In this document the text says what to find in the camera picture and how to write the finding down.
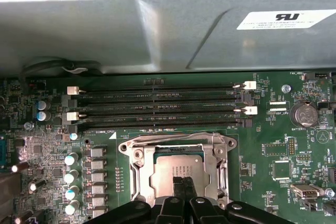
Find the black cable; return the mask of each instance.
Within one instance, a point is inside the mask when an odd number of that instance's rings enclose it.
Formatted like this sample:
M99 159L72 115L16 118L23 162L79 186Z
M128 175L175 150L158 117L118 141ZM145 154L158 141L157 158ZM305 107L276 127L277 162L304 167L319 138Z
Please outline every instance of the black cable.
M100 63L94 60L80 60L80 61L69 61L65 59L61 60L50 60L45 62L40 62L22 69L19 75L19 81L23 90L24 94L28 93L28 85L26 83L26 77L30 74L35 72L50 69L50 68L57 68L63 67L67 70L74 70L76 68L87 68L87 69L94 69L101 73L98 68L100 67Z

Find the electrolytic capacitor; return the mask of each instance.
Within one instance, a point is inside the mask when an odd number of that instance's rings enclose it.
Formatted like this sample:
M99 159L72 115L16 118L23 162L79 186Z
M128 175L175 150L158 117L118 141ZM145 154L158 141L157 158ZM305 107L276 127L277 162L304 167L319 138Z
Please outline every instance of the electrolytic capacitor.
M27 210L23 214L19 215L18 217L15 218L14 223L15 224L23 224L25 223L29 217L33 215L33 211Z
M68 200L73 200L79 194L78 186L71 186L69 190L65 192L65 197Z
M72 200L69 205L65 207L65 213L67 215L73 215L76 210L79 208L79 201Z
M49 111L40 111L36 115L37 120L39 121L48 121L51 118Z
M75 162L78 161L78 154L75 152L70 153L68 156L65 157L64 163L66 165L73 165Z
M38 188L41 188L41 187L45 186L46 184L47 184L47 182L46 182L45 179L40 179L36 182L31 183L30 186L29 186L29 189L31 191L36 191Z
M71 184L78 178L78 176L79 176L78 171L71 170L68 174L64 176L64 181L68 184Z
M49 110L50 109L50 102L45 101L38 101L37 103L37 109L38 110Z
M22 162L22 163L19 163L17 165L13 165L12 166L12 172L13 173L18 173L18 172L21 172L23 170L26 170L29 168L29 163L28 162Z

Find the gray metal panel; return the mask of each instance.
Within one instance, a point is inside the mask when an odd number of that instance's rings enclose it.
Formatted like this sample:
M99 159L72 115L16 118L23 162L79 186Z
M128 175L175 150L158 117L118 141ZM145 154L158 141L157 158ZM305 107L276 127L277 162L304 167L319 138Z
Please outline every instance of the gray metal panel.
M105 73L335 67L336 14L307 29L236 30L249 12L314 9L336 0L0 3L0 75L55 56Z

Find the sticker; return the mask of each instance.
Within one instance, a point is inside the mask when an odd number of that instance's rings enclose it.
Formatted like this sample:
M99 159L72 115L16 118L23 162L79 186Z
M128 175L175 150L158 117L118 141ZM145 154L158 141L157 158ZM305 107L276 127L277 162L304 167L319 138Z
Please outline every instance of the sticker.
M247 14L237 30L310 28L336 13L336 10L280 10Z

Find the cable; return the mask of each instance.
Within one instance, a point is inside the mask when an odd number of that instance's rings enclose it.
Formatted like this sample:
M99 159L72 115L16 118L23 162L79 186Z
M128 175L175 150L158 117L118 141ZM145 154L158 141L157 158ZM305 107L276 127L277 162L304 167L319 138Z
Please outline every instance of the cable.
M24 94L28 93L28 85L26 83L26 77L30 74L36 73L41 70L61 67L65 71L79 74L83 71L88 71L93 69L95 71L100 67L100 63L94 60L78 60L78 61L69 61L69 60L50 60L45 62L40 62L22 69L19 75L19 81L22 87Z

